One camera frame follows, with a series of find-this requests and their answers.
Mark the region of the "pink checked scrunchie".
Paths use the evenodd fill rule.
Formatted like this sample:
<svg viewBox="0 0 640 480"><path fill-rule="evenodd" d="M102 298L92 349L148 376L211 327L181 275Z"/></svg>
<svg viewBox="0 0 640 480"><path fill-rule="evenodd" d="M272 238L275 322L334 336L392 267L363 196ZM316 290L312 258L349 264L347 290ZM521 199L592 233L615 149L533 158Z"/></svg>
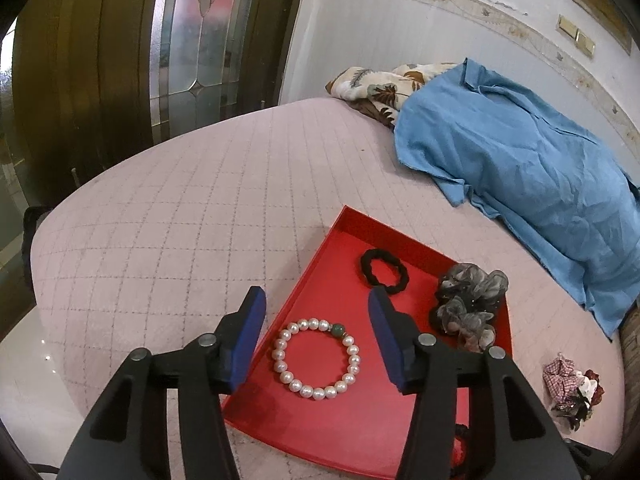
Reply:
<svg viewBox="0 0 640 480"><path fill-rule="evenodd" d="M575 363L559 353L542 368L542 380L554 405L561 405L584 382L584 374L576 370Z"/></svg>

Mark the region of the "white dotted scrunchie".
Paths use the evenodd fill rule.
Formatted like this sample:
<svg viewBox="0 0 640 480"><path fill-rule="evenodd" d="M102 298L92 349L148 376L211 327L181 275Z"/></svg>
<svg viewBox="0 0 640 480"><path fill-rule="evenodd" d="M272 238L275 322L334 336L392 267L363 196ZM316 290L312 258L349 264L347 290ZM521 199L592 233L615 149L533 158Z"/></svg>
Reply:
<svg viewBox="0 0 640 480"><path fill-rule="evenodd" d="M585 373L577 372L577 389L580 395L589 403L592 402L596 395L597 388L599 387L599 379L592 370L587 370Z"/></svg>

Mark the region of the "red dotted scrunchie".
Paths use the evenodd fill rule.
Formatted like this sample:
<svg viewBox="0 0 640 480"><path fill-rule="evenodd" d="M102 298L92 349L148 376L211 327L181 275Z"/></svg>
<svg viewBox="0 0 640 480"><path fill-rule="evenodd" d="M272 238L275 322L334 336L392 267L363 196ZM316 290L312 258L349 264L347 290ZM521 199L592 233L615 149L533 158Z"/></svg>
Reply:
<svg viewBox="0 0 640 480"><path fill-rule="evenodd" d="M600 376L593 370L585 371L586 381L584 383L584 397L591 405L598 405L602 402L604 389L600 385Z"/></svg>

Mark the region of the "grey chiffon scrunchie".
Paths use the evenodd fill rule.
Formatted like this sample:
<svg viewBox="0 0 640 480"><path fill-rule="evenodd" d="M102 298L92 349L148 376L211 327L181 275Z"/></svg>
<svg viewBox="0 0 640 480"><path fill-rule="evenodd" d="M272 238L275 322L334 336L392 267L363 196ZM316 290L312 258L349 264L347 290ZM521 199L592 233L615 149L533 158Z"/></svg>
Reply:
<svg viewBox="0 0 640 480"><path fill-rule="evenodd" d="M457 263L438 281L430 320L442 334L456 336L460 348L482 353L496 341L492 320L508 287L500 270L487 273L475 263Z"/></svg>

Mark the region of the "black hair claw clip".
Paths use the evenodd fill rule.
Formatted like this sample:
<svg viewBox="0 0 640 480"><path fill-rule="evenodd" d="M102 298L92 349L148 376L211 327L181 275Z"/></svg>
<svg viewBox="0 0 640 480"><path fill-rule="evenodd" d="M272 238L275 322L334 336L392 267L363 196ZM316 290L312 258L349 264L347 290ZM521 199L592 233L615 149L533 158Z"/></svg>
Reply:
<svg viewBox="0 0 640 480"><path fill-rule="evenodd" d="M552 413L568 423L568 428L577 431L592 415L592 405L588 399L576 390L562 402L554 404Z"/></svg>

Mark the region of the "pink quilted bedspread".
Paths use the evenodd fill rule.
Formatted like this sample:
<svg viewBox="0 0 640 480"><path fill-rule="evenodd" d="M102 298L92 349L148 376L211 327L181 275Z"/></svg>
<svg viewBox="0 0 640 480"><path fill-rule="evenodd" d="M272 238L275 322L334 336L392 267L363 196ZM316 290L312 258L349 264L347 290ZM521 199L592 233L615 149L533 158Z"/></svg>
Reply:
<svg viewBox="0 0 640 480"><path fill-rule="evenodd" d="M580 442L623 437L620 342L500 223L452 206L401 166L390 130L310 99L178 136L105 171L58 205L32 245L40 318L58 376L87 413L125 356L179 349L262 286L275 316L344 206L509 278L515 362L537 392L558 354L594 370L602 403Z"/></svg>

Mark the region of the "red cardboard tray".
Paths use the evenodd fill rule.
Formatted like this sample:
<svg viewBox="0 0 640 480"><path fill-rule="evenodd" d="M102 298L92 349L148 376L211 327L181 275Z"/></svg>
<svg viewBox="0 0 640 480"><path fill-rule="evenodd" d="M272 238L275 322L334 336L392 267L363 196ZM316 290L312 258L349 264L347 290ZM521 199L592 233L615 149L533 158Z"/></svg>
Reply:
<svg viewBox="0 0 640 480"><path fill-rule="evenodd" d="M345 207L268 328L246 382L224 402L224 418L243 434L321 466L375 479L397 472L413 400L388 379L368 313L370 286L360 258L382 248L401 260L407 288L393 296L396 310L425 333L439 279L454 260L362 212ZM342 324L359 348L360 372L333 400L304 399L282 384L273 369L280 330L302 318Z"/></svg>

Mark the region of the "blue cloth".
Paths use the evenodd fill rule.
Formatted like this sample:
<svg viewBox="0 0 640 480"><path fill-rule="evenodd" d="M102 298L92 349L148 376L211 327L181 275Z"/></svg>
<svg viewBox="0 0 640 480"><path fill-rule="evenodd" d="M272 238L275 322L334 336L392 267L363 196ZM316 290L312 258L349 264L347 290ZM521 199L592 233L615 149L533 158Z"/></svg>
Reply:
<svg viewBox="0 0 640 480"><path fill-rule="evenodd" d="M612 337L639 296L639 189L538 94L468 58L402 104L399 161L500 219Z"/></svg>

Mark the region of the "floral patterned fabric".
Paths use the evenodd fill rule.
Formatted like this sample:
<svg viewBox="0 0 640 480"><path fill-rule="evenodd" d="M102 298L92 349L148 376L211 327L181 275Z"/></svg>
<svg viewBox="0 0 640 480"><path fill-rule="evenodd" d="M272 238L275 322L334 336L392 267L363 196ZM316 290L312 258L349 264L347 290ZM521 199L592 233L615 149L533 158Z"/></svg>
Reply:
<svg viewBox="0 0 640 480"><path fill-rule="evenodd" d="M405 102L456 63L402 64L386 72L352 66L326 84L326 92L390 130Z"/></svg>

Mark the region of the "wooden glass door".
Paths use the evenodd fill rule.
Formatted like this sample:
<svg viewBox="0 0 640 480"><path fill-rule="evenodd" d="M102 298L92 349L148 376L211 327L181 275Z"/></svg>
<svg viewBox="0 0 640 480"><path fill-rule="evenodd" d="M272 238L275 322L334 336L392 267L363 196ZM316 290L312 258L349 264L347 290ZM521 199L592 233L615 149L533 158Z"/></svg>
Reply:
<svg viewBox="0 0 640 480"><path fill-rule="evenodd" d="M277 103L300 0L1 0L1 198Z"/></svg>

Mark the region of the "gold wall switch plate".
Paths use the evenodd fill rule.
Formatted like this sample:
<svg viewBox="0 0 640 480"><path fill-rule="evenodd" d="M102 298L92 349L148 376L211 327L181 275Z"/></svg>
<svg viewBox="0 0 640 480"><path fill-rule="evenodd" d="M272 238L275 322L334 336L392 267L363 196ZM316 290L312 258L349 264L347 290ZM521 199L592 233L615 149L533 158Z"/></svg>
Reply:
<svg viewBox="0 0 640 480"><path fill-rule="evenodd" d="M560 14L556 28L563 35L570 38L577 50L582 52L587 58L593 58L596 52L596 44L578 26L571 22L564 15Z"/></svg>

